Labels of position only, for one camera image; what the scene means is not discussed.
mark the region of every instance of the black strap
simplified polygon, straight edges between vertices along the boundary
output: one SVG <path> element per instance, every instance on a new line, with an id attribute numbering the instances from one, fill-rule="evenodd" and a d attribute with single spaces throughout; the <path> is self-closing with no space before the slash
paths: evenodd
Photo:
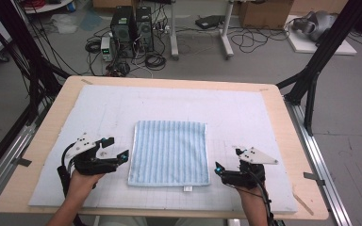
<path id="1" fill-rule="evenodd" d="M 304 178 L 315 180 L 318 186 L 325 186 L 325 181 L 321 180 L 320 177 L 316 174 L 304 172 Z"/>
<path id="2" fill-rule="evenodd" d="M 21 166 L 24 166 L 24 167 L 28 167 L 29 165 L 31 165 L 31 161 L 28 160 L 28 159 L 25 159 L 25 158 L 16 158 L 13 162 L 13 164 L 17 164 L 17 165 L 21 165 Z"/>

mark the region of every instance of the black metal frame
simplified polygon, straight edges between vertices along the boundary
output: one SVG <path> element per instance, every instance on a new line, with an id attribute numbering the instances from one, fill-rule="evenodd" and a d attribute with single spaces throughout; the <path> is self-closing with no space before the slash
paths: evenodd
<path id="1" fill-rule="evenodd" d="M 305 68 L 276 85 L 282 89 L 295 83 L 290 93 L 285 95 L 285 100 L 293 105 L 299 105 L 307 93 L 304 127 L 310 136 L 313 136 L 314 99 L 319 75 L 361 17 L 362 0 L 349 0 Z"/>
<path id="2" fill-rule="evenodd" d="M 0 0 L 0 22 L 10 34 L 12 41 L 16 43 L 27 65 L 25 66 L 16 60 L 19 55 L 1 34 L 0 41 L 15 59 L 14 61 L 22 75 L 30 81 L 28 89 L 30 103 L 0 142 L 1 159 L 22 127 L 25 124 L 29 125 L 36 119 L 42 98 L 58 95 L 61 84 L 56 79 L 55 74 L 63 78 L 68 78 L 70 75 L 43 57 L 40 48 L 28 32 L 24 20 L 10 0 Z"/>

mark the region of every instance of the wooden table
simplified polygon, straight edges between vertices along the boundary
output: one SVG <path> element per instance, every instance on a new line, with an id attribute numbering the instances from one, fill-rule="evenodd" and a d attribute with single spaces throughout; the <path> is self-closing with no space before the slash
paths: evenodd
<path id="1" fill-rule="evenodd" d="M 225 82 L 160 80 L 138 78 L 110 78 L 72 76 L 67 79 L 60 94 L 49 110 L 38 133 L 29 145 L 24 158 L 32 161 L 29 167 L 18 166 L 0 196 L 0 212 L 54 213 L 57 208 L 28 206 L 39 180 L 42 166 L 52 150 L 58 134 L 74 107 L 79 91 L 85 85 L 112 85 L 125 87 L 151 87 L 175 89 L 223 89 L 261 92 L 280 153 L 283 157 L 298 212 L 293 215 L 275 215 L 280 219 L 326 219 L 328 211 L 316 181 L 305 179 L 304 172 L 312 170 L 306 160 L 302 144 L 294 129 L 282 95 L 275 85 Z M 84 208 L 82 214 L 120 215 L 174 218 L 245 218 L 242 212 L 179 211 Z"/>

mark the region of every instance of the cardboard box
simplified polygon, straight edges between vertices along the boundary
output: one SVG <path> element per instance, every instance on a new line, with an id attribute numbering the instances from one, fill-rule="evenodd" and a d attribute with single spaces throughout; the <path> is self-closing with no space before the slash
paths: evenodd
<path id="1" fill-rule="evenodd" d="M 232 7 L 231 15 L 239 15 L 241 5 L 242 5 L 242 3 L 240 1 L 234 2 L 234 6 Z"/>
<path id="2" fill-rule="evenodd" d="M 284 29 L 294 0 L 268 0 L 263 4 L 245 2 L 239 11 L 242 27 Z"/>
<path id="3" fill-rule="evenodd" d="M 290 15 L 305 16 L 310 11 L 324 10 L 328 13 L 340 13 L 348 0 L 295 0 Z"/>
<path id="4" fill-rule="evenodd" d="M 92 0 L 94 8 L 116 8 L 117 6 L 137 6 L 138 0 Z"/>

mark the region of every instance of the striped towel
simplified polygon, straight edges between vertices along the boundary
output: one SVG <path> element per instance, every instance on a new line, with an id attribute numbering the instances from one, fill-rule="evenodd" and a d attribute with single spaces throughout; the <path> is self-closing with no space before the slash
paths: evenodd
<path id="1" fill-rule="evenodd" d="M 204 123 L 137 123 L 129 185 L 207 186 L 209 183 Z"/>

